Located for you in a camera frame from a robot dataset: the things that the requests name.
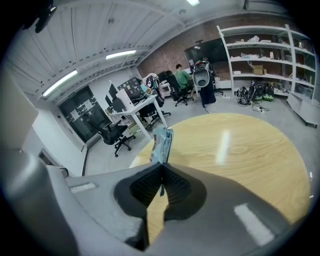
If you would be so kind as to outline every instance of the bulletin board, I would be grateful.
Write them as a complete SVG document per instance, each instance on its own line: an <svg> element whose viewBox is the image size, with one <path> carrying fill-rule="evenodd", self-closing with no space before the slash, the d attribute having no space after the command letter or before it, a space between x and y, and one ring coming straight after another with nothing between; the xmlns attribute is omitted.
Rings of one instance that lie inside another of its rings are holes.
<svg viewBox="0 0 320 256"><path fill-rule="evenodd" d="M123 84L119 85L118 90L124 89L126 93L128 94L129 98L136 96L140 96L144 94L144 91L142 90L140 83L136 77L133 77L129 79L128 81L124 82Z"/></svg>

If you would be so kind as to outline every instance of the white wall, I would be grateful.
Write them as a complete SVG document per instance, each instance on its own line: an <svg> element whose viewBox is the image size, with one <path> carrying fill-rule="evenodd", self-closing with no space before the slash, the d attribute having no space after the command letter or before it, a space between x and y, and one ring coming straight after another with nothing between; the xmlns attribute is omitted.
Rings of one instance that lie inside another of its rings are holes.
<svg viewBox="0 0 320 256"><path fill-rule="evenodd" d="M34 155L35 157L38 157L39 153L41 152L41 150L44 149L50 156L51 158L55 161L55 162L59 162L57 161L57 159L50 153L50 151L47 149L47 147L45 146L45 144L43 144L43 142L41 141L41 139L39 138L39 136L37 135L35 129L33 127L31 127L31 129L29 130L24 143L22 145L22 150L24 152L27 152L31 155Z"/></svg>
<svg viewBox="0 0 320 256"><path fill-rule="evenodd" d="M0 143L8 148L22 148L38 112L7 70L0 72Z"/></svg>
<svg viewBox="0 0 320 256"><path fill-rule="evenodd" d="M56 162L68 169L73 176L81 176L87 149L82 152L68 138L57 123L53 113L48 109L38 108L32 127L34 132L45 146L46 151Z"/></svg>
<svg viewBox="0 0 320 256"><path fill-rule="evenodd" d="M109 80L112 81L115 87L118 87L119 85L121 85L122 83L128 81L133 77L142 79L141 75L139 74L138 70L135 67L127 68L127 69L120 70L118 72L107 74L102 78L98 79L96 82L90 84L89 88L92 91L96 101L99 103L102 110L105 111L109 107L108 103L105 100L107 94L110 98Z"/></svg>

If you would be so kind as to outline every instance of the green shirt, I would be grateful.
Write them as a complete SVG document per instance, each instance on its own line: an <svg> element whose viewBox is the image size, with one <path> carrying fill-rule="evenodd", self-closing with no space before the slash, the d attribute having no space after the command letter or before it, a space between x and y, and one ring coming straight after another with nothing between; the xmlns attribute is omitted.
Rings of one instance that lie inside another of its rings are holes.
<svg viewBox="0 0 320 256"><path fill-rule="evenodd" d="M174 76L180 88L186 88L186 86L188 85L187 79L189 79L190 75L186 71L180 70L177 71Z"/></svg>

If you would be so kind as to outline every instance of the person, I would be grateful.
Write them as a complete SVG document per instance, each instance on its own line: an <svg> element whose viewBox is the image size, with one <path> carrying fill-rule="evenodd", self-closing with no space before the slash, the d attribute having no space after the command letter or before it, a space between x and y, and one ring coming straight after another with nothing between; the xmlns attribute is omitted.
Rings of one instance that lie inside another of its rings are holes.
<svg viewBox="0 0 320 256"><path fill-rule="evenodd" d="M186 90L187 92L191 90L190 96L191 98L193 98L194 92L195 92L194 86L193 84L188 84L188 81L187 81L190 78L190 75L182 69L181 64L176 65L175 68L176 68L176 73L174 76L180 88L182 90Z"/></svg>

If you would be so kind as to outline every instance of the television screen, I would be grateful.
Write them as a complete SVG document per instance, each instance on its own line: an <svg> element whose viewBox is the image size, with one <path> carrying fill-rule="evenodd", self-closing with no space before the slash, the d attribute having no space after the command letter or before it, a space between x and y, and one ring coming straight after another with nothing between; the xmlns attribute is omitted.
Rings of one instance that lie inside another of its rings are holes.
<svg viewBox="0 0 320 256"><path fill-rule="evenodd" d="M159 78L160 83L167 79L167 76L166 76L164 71L162 71L161 73L157 74L157 76Z"/></svg>
<svg viewBox="0 0 320 256"><path fill-rule="evenodd" d="M221 38L190 47L184 50L184 54L190 66L193 66L197 61L202 61L203 58L208 58L211 64L228 61L226 49Z"/></svg>

